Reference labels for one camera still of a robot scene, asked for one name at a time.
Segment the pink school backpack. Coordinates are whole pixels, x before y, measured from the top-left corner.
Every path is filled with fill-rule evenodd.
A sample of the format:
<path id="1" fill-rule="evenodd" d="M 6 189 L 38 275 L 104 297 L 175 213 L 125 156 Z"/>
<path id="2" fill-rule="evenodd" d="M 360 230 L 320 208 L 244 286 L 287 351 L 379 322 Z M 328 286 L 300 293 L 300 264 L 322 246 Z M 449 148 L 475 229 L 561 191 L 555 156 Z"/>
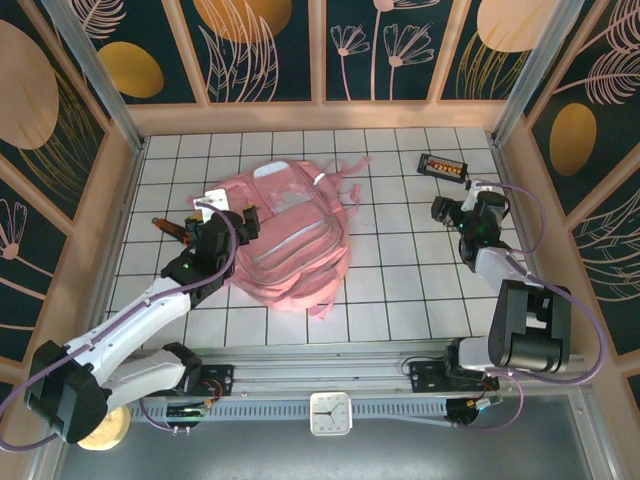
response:
<path id="1" fill-rule="evenodd" d="M 210 189 L 226 190 L 228 211 L 258 211 L 259 236 L 239 247 L 231 283 L 274 310 L 325 318 L 351 263 L 349 218 L 360 203 L 359 186 L 342 183 L 370 162 L 364 156 L 333 172 L 277 160 Z"/>

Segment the orange handled screwdriver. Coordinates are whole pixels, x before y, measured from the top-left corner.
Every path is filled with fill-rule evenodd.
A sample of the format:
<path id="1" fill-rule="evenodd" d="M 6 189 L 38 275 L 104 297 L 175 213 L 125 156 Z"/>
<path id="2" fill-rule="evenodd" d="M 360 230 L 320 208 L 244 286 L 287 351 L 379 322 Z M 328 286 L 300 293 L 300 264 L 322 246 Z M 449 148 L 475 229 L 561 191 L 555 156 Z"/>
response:
<path id="1" fill-rule="evenodd" d="M 161 230 L 163 233 L 169 235 L 171 238 L 179 241 L 181 244 L 188 245 L 190 242 L 190 234 L 188 230 L 178 224 L 170 222 L 167 219 L 154 217 L 151 223 Z"/>

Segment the white square clock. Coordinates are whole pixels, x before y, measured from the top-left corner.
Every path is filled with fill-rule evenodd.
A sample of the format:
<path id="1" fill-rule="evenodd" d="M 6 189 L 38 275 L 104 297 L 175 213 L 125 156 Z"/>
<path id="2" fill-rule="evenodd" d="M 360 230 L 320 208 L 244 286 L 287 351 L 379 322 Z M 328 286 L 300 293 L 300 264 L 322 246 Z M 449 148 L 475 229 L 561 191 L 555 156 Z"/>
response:
<path id="1" fill-rule="evenodd" d="M 346 392 L 316 392 L 309 399 L 310 432 L 316 437 L 347 435 L 353 427 L 353 408 Z"/>

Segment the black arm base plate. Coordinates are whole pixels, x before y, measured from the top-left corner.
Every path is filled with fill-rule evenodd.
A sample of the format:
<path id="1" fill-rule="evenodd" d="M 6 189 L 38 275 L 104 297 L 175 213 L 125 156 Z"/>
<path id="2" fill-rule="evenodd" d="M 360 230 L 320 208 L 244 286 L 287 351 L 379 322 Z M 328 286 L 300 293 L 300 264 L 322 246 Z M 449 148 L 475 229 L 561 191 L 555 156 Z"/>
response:
<path id="1" fill-rule="evenodd" d="M 160 390 L 150 397 L 214 397 L 230 396 L 234 384 L 233 365 L 202 365 L 189 377 L 187 389 L 180 386 Z"/>
<path id="2" fill-rule="evenodd" d="M 498 379 L 480 371 L 454 368 L 444 360 L 410 362 L 409 379 L 414 393 L 481 393 L 500 389 Z"/>

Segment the round yellow sponge disc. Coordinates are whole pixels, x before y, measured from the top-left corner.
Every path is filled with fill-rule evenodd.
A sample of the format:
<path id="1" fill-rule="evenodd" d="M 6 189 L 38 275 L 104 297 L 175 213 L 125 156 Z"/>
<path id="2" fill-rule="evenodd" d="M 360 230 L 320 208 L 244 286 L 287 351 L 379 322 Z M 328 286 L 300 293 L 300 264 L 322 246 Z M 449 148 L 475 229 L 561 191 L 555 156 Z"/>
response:
<path id="1" fill-rule="evenodd" d="M 77 445 L 88 451 L 106 451 L 120 443 L 131 424 L 131 413 L 127 406 L 111 411 L 96 429 Z"/>

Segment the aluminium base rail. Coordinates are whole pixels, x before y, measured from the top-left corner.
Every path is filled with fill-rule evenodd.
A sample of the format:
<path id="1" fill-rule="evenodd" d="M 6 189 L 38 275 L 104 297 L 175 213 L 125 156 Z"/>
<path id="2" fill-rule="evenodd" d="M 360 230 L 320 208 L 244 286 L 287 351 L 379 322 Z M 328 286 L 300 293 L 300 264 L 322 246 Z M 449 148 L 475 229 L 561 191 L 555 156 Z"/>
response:
<path id="1" fill-rule="evenodd" d="M 412 360 L 446 360 L 446 343 L 390 341 L 363 344 L 279 345 L 191 350 L 179 342 L 135 350 L 127 343 L 43 344 L 31 374 L 48 399 L 112 411 L 160 390 L 180 386 L 202 365 L 233 365 L 232 393 L 251 390 L 318 390 L 352 386 L 404 375 Z"/>

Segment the aluminium side rail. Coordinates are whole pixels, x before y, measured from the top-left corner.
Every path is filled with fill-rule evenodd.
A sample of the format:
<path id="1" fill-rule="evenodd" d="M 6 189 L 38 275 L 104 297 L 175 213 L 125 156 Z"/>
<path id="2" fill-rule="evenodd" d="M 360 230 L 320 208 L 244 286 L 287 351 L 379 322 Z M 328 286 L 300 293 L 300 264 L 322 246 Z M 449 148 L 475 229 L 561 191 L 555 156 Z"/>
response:
<path id="1" fill-rule="evenodd" d="M 116 275 L 116 263 L 122 250 L 133 199 L 136 194 L 142 166 L 148 150 L 149 137 L 141 138 L 141 145 L 132 154 L 129 164 L 114 186 L 110 204 L 103 220 L 103 231 L 97 241 L 94 277 L 91 293 L 86 300 L 82 316 L 77 321 L 76 333 L 84 334 L 98 326 L 111 298 L 111 285 Z"/>

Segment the aluminium corner post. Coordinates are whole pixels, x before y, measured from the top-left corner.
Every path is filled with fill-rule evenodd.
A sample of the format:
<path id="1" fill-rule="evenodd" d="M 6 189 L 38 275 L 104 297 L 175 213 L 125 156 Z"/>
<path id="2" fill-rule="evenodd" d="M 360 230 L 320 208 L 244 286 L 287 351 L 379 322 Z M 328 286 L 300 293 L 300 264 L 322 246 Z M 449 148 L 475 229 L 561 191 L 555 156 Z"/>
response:
<path id="1" fill-rule="evenodd" d="M 67 45 L 84 78 L 94 88 L 100 103 L 124 135 L 129 146 L 139 153 L 143 137 L 126 103 L 100 59 L 94 42 L 108 40 L 126 17 L 124 0 L 37 0 L 52 26 Z"/>
<path id="2" fill-rule="evenodd" d="M 541 37 L 518 76 L 506 105 L 492 132 L 493 144 L 500 148 L 508 140 L 524 108 L 554 61 L 562 43 L 577 20 L 585 0 L 559 0 Z"/>

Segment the black charger board orange connectors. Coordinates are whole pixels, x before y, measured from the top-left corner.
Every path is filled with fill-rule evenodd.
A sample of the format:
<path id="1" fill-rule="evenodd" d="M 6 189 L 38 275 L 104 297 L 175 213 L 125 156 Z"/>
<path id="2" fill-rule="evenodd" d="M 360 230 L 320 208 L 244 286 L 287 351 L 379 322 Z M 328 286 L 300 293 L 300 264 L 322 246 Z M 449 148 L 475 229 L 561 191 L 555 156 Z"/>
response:
<path id="1" fill-rule="evenodd" d="M 421 175 L 463 184 L 467 181 L 468 165 L 461 161 L 423 153 L 418 163 L 417 172 Z"/>

